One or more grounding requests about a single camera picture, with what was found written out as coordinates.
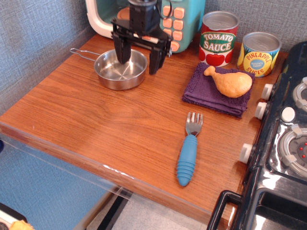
oven door handle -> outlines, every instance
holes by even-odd
[[[227,203],[239,206],[242,203],[242,196],[229,190],[224,190],[215,204],[207,230],[216,230]]]

stove knob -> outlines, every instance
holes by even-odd
[[[241,149],[241,153],[240,153],[240,157],[239,157],[239,160],[241,162],[243,162],[244,164],[247,164],[248,163],[248,159],[249,159],[249,156],[250,156],[250,153],[251,153],[251,150],[252,150],[253,146],[250,145],[250,144],[243,144],[243,147]]]
[[[261,98],[268,101],[273,89],[273,84],[265,84],[263,91],[262,91],[262,95]]]
[[[291,107],[286,107],[283,109],[280,117],[285,123],[289,123],[295,118],[295,111]]]
[[[261,120],[263,118],[266,107],[266,102],[259,102],[256,108],[255,117]]]

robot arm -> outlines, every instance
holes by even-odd
[[[172,54],[172,37],[160,28],[162,0],[128,0],[130,19],[114,18],[112,37],[118,61],[125,63],[131,56],[131,44],[151,49],[149,73],[155,74],[163,66],[166,55]],[[158,39],[157,43],[143,40],[143,36]]]

pineapple slices can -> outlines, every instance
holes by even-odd
[[[237,62],[239,70],[254,73],[255,77],[269,75],[275,65],[281,40],[270,33],[252,32],[243,37]]]

can lid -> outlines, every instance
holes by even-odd
[[[202,23],[211,30],[228,30],[237,27],[239,19],[230,12],[212,11],[203,16]]]
[[[243,37],[243,44],[248,48],[259,52],[272,52],[282,46],[281,40],[270,33],[252,32]]]

